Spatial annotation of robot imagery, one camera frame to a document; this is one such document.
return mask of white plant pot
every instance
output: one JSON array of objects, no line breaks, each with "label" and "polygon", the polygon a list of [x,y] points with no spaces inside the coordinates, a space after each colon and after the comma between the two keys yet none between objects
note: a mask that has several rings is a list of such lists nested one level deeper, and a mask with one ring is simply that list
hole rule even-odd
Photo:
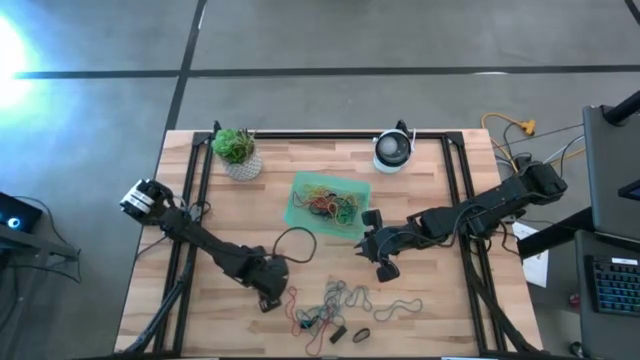
[{"label": "white plant pot", "polygon": [[229,177],[238,181],[251,180],[262,171],[262,158],[260,157],[258,149],[255,149],[253,155],[242,164],[230,164],[224,161],[224,159],[222,160],[222,164],[227,174],[229,174]]}]

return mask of colorful rubber bands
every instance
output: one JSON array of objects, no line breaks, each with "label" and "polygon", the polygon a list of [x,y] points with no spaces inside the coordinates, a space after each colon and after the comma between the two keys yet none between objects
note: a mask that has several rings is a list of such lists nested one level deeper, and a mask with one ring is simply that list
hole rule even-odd
[{"label": "colorful rubber bands", "polygon": [[358,214],[358,198],[355,194],[337,192],[326,186],[304,185],[304,194],[292,194],[293,205],[308,207],[309,212],[333,220],[338,225],[353,225]]}]

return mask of green tray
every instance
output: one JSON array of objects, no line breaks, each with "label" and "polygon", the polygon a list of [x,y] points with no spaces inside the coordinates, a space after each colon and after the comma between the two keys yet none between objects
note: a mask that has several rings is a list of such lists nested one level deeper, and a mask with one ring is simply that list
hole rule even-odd
[{"label": "green tray", "polygon": [[[356,197],[358,204],[353,222],[349,225],[340,225],[330,216],[313,214],[309,206],[300,206],[302,203],[295,199],[294,192],[304,198],[310,186],[324,186],[332,193],[340,195],[352,194]],[[371,197],[371,185],[364,181],[339,178],[335,176],[322,175],[313,172],[298,172],[293,179],[291,193],[287,204],[287,211],[284,220],[290,226],[303,226],[312,232],[319,232],[348,239],[360,240],[364,235],[365,226],[362,223],[362,212],[369,208],[369,198]]]}]

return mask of computer monitor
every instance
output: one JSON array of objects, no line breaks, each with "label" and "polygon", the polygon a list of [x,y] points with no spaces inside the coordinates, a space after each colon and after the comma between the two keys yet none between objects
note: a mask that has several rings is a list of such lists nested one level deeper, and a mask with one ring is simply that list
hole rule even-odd
[{"label": "computer monitor", "polygon": [[615,108],[582,110],[593,224],[640,240],[640,91]]}]

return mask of white paper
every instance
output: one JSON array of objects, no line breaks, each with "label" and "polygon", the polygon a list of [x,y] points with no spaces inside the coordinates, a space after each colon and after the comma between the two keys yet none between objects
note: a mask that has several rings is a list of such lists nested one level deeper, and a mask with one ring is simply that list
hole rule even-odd
[{"label": "white paper", "polygon": [[[529,235],[537,233],[538,230],[521,224],[519,222],[513,223],[513,234],[520,238],[520,240],[526,238]],[[540,287],[547,287],[547,271],[549,268],[549,250],[525,259],[522,263],[522,269],[524,270],[524,277],[527,282],[538,285]]]}]

